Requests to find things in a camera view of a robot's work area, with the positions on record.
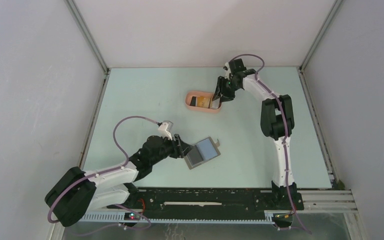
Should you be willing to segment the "grey card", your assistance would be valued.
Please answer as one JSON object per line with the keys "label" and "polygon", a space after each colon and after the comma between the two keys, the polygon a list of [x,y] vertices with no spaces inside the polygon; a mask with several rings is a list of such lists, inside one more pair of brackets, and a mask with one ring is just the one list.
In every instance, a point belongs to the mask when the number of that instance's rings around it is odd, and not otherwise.
{"label": "grey card", "polygon": [[194,168],[195,166],[198,166],[201,164],[204,159],[201,156],[201,153],[199,152],[198,148],[194,146],[185,156],[185,158],[188,161],[188,164],[190,165],[191,168]]}

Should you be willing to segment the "beige leather card holder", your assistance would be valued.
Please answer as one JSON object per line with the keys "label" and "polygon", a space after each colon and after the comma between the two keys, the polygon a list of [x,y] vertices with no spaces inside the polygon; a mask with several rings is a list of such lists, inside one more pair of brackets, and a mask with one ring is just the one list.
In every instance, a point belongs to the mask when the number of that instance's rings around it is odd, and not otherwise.
{"label": "beige leather card holder", "polygon": [[205,139],[200,140],[196,144],[193,144],[193,147],[198,148],[204,161],[201,164],[191,168],[189,163],[188,163],[188,160],[186,158],[184,158],[186,165],[188,166],[188,168],[190,170],[197,168],[197,167],[207,163],[208,161],[221,155],[220,150],[219,150],[220,141],[218,139],[216,141],[214,141],[211,137],[207,137]]}

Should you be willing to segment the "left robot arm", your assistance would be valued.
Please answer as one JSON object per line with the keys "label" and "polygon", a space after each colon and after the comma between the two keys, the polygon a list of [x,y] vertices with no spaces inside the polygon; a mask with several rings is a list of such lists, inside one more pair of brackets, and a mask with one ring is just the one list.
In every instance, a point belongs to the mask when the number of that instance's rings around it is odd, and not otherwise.
{"label": "left robot arm", "polygon": [[47,220],[70,227],[89,211],[111,205],[133,208],[138,202],[133,183],[149,175],[160,161],[183,159],[192,149],[178,134],[173,139],[152,135],[125,163],[91,171],[74,166],[46,194]]}

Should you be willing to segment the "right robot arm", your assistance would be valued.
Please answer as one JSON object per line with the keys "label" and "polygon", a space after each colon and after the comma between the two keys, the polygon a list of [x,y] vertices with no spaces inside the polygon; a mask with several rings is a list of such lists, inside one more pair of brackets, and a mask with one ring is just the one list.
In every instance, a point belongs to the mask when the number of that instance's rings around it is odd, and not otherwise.
{"label": "right robot arm", "polygon": [[290,160],[290,141],[295,127],[292,98],[269,88],[261,80],[259,71],[246,68],[240,57],[228,61],[223,69],[225,74],[218,77],[211,100],[220,104],[229,102],[235,98],[236,91],[244,90],[261,103],[260,129],[265,137],[273,140],[277,157],[270,201],[275,208],[284,209],[297,188]]}

